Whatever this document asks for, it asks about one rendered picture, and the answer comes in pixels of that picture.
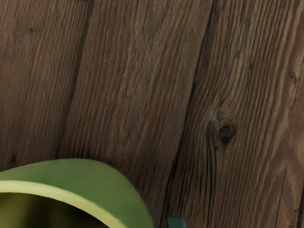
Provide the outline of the green bowl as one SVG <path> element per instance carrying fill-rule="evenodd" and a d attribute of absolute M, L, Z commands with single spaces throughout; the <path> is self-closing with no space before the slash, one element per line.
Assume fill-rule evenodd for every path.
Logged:
<path fill-rule="evenodd" d="M 89 159 L 42 161 L 0 172 L 0 193 L 48 197 L 77 207 L 109 228 L 154 228 L 135 187 L 117 169 Z"/>

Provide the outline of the teal faceted mug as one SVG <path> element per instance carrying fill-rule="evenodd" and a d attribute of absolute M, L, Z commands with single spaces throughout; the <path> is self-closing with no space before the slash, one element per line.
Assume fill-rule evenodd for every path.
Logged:
<path fill-rule="evenodd" d="M 168 228 L 186 228 L 185 220 L 181 217 L 169 217 Z"/>

